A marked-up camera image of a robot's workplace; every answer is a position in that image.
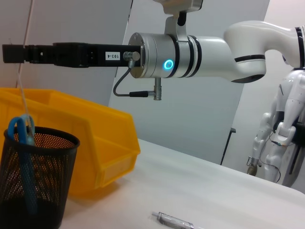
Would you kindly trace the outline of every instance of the white tabletop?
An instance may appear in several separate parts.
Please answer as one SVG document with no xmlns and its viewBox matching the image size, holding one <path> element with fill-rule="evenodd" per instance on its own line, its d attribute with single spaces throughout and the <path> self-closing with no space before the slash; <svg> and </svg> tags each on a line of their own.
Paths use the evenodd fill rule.
<svg viewBox="0 0 305 229">
<path fill-rule="evenodd" d="M 163 212 L 204 229 L 304 229 L 305 195 L 139 140 L 135 169 L 96 201 L 67 201 L 61 229 L 164 229 Z"/>
</svg>

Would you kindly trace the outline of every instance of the cable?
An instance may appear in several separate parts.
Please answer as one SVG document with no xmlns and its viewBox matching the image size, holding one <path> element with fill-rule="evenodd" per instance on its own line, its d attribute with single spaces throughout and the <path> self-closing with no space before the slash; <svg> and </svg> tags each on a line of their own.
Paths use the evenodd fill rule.
<svg viewBox="0 0 305 229">
<path fill-rule="evenodd" d="M 265 142 L 263 148 L 265 147 L 266 143 L 270 140 L 270 138 L 271 138 L 272 135 L 273 135 L 273 133 L 269 135 L 269 138 L 268 138 L 268 140 Z M 274 165 L 267 164 L 267 163 L 263 162 L 263 161 L 261 160 L 262 152 L 263 152 L 263 150 L 261 151 L 261 153 L 260 153 L 260 155 L 259 155 L 259 160 L 260 160 L 264 165 L 273 166 L 274 168 L 277 169 L 277 171 L 279 172 L 279 178 L 278 178 L 278 180 L 276 181 L 276 183 L 279 182 L 279 180 L 281 179 L 281 171 L 280 171 L 280 169 L 279 169 L 278 167 L 274 166 Z"/>
<path fill-rule="evenodd" d="M 250 158 L 248 157 L 248 161 L 247 161 L 247 166 L 250 166 L 251 165 L 251 162 L 249 163 L 249 161 L 250 161 Z"/>
<path fill-rule="evenodd" d="M 118 94 L 116 92 L 116 88 L 119 86 L 119 84 L 122 82 L 122 80 L 130 73 L 131 70 L 132 70 L 131 68 L 128 68 L 127 72 L 125 72 L 125 74 L 118 80 L 118 82 L 116 82 L 115 86 L 113 87 L 113 93 L 116 96 L 119 96 L 119 97 L 129 97 L 129 94 Z"/>
</svg>

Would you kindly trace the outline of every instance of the scissors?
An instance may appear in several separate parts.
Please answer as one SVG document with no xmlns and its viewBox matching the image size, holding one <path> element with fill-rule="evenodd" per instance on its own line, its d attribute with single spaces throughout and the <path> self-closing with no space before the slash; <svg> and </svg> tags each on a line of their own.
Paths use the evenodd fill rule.
<svg viewBox="0 0 305 229">
<path fill-rule="evenodd" d="M 30 120 L 32 135 L 28 135 L 26 120 Z M 26 114 L 23 114 L 20 117 L 11 119 L 8 127 L 8 137 L 12 140 L 15 140 L 14 132 L 16 124 L 19 143 L 34 146 L 35 142 L 32 136 L 35 134 L 35 125 L 33 118 L 30 115 L 27 116 Z M 37 198 L 35 191 L 34 167 L 31 156 L 29 153 L 21 151 L 18 152 L 18 158 L 26 207 L 30 215 L 35 215 L 37 214 Z"/>
</svg>

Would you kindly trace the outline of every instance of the gray panel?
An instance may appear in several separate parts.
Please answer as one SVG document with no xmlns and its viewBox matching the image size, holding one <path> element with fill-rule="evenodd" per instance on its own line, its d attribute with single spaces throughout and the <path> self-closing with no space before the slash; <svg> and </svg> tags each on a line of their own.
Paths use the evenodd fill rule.
<svg viewBox="0 0 305 229">
<path fill-rule="evenodd" d="M 205 0 L 200 11 L 188 14 L 187 32 L 222 37 L 233 23 L 263 21 L 268 3 L 268 0 Z M 163 33 L 166 17 L 161 4 L 134 0 L 124 42 L 136 31 Z M 125 71 L 119 68 L 117 77 Z M 112 95 L 110 106 L 133 115 L 139 138 L 219 164 L 243 85 L 206 77 L 164 79 L 162 86 L 162 101 Z M 129 75 L 118 91 L 151 89 L 153 80 L 133 79 Z"/>
<path fill-rule="evenodd" d="M 28 44 L 122 44 L 132 0 L 35 1 Z M 28 88 L 50 88 L 108 105 L 117 68 L 73 69 L 25 64 Z"/>
<path fill-rule="evenodd" d="M 23 44 L 31 0 L 2 0 L 0 2 L 0 44 Z M 15 87 L 17 64 L 5 64 L 0 46 L 0 87 Z"/>
</svg>

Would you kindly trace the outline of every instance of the mesh cup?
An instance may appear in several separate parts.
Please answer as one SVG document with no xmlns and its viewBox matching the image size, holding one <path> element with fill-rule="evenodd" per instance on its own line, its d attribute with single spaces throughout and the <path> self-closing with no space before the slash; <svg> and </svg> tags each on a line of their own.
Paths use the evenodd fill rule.
<svg viewBox="0 0 305 229">
<path fill-rule="evenodd" d="M 0 228 L 57 229 L 61 225 L 80 145 L 63 131 L 35 127 L 35 146 L 4 132 L 0 164 Z"/>
</svg>

